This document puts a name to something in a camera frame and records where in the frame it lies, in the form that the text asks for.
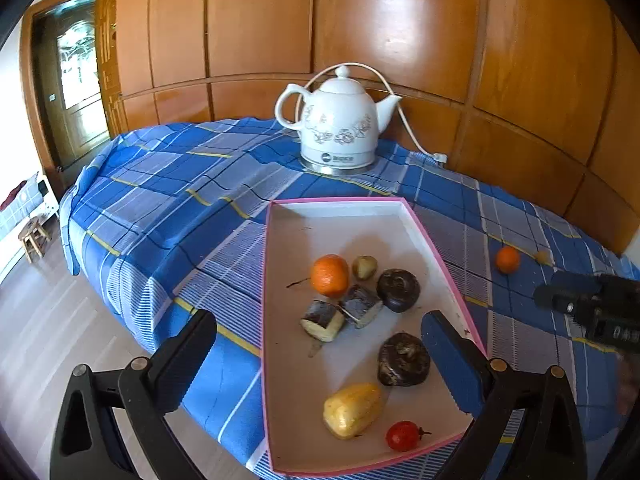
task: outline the tangerine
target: tangerine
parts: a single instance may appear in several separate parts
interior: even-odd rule
[[[325,254],[311,267],[311,286],[329,298],[340,298],[349,288],[349,266],[338,254]]]
[[[511,246],[504,246],[495,255],[495,266],[503,274],[511,274],[520,267],[520,253]]]

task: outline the lid knob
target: lid knob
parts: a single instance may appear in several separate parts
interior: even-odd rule
[[[347,78],[349,77],[349,69],[344,65],[340,65],[338,68],[335,69],[335,75],[343,79]]]

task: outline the stool leg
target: stool leg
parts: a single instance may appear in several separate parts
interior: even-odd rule
[[[27,240],[21,240],[22,242],[22,246],[24,247],[24,254],[25,256],[27,256],[27,261],[32,264],[33,261],[31,260],[31,255],[29,254],[29,247],[27,245]]]
[[[33,237],[33,235],[29,235],[27,237],[29,239],[29,241],[31,242],[31,245],[33,246],[34,249],[36,249],[36,252],[38,253],[39,257],[42,257],[42,251],[40,250],[40,246],[38,245],[38,243],[36,242],[35,238]]]
[[[41,225],[38,226],[38,232],[47,239],[47,242],[51,241],[49,233],[47,233],[47,231]]]

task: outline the door frame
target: door frame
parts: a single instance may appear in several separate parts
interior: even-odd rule
[[[36,15],[68,1],[69,0],[42,0],[33,4],[24,13],[22,17],[22,27],[20,28],[20,79],[22,80],[22,94],[27,108],[27,117],[29,118],[31,135],[36,145],[36,152],[38,153],[40,164],[58,199],[62,198],[65,186],[62,181],[62,175],[58,173],[58,168],[53,162],[49,143],[44,133],[44,126],[36,97],[31,41],[33,39],[33,20]]]

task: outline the wooden stool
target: wooden stool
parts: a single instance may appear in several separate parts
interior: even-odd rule
[[[18,240],[22,242],[22,246],[24,247],[24,254],[27,255],[27,260],[29,263],[33,263],[31,260],[31,255],[29,254],[29,245],[27,242],[31,242],[33,249],[38,253],[38,256],[42,257],[42,248],[38,245],[36,237],[40,234],[44,236],[47,241],[51,240],[49,233],[47,233],[44,228],[40,225],[40,221],[38,218],[30,219],[18,234]]]

